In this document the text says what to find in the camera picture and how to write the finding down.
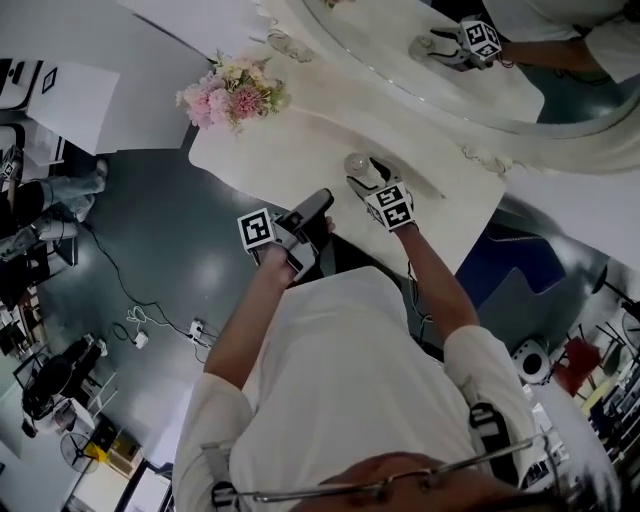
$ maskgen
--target chair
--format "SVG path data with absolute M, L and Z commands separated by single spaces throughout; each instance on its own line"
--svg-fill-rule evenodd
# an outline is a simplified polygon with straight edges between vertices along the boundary
M 553 365 L 553 377 L 569 395 L 576 396 L 584 381 L 601 362 L 600 351 L 582 338 L 573 338 L 564 346 L 569 364 Z
M 456 277 L 477 309 L 515 269 L 522 272 L 536 295 L 546 292 L 566 275 L 544 238 L 489 224 Z

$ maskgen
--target flower arrangement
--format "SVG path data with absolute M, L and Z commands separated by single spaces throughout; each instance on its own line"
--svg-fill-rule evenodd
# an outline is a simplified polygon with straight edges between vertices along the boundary
M 213 70 L 176 94 L 176 104 L 186 108 L 194 126 L 227 124 L 242 130 L 245 119 L 277 114 L 291 101 L 282 80 L 266 73 L 269 59 L 230 59 L 218 52 Z

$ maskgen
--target electrical outlet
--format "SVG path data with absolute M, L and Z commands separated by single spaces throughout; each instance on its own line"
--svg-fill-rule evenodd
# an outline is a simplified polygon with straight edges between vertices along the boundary
M 202 336 L 203 329 L 204 324 L 197 318 L 194 318 L 193 322 L 191 322 L 191 327 L 189 328 L 189 336 L 198 341 Z

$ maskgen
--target desk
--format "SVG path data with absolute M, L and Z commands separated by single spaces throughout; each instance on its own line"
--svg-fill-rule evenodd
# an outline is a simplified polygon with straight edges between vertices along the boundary
M 500 177 L 465 158 L 424 117 L 320 59 L 298 64 L 275 56 L 272 64 L 287 80 L 291 107 L 248 123 L 239 135 L 222 126 L 200 130 L 191 163 L 287 209 L 329 188 L 336 234 L 404 275 L 407 259 L 399 241 L 369 217 L 343 169 L 353 152 L 392 162 L 413 194 L 420 230 L 455 272 L 504 193 Z M 237 243 L 241 247 L 239 235 Z

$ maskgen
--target white shirt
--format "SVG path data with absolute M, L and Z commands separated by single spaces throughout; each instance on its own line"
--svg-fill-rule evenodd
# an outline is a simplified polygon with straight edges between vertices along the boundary
M 502 342 L 481 327 L 465 327 L 447 340 L 444 356 L 443 370 L 418 347 L 402 295 L 372 267 L 288 291 L 252 376 L 259 386 L 255 416 L 228 382 L 207 374 L 197 381 L 173 473 L 177 510 L 213 510 L 213 478 L 201 448 L 209 443 L 235 440 L 229 469 L 241 491 L 312 486 L 394 451 L 445 462 L 473 457 L 463 386 L 502 412 L 512 442 L 534 434 Z M 515 458 L 521 478 L 526 458 Z
M 640 74 L 640 23 L 622 15 L 627 0 L 483 0 L 498 32 L 514 42 L 565 41 L 574 26 L 593 28 L 585 42 L 617 83 Z

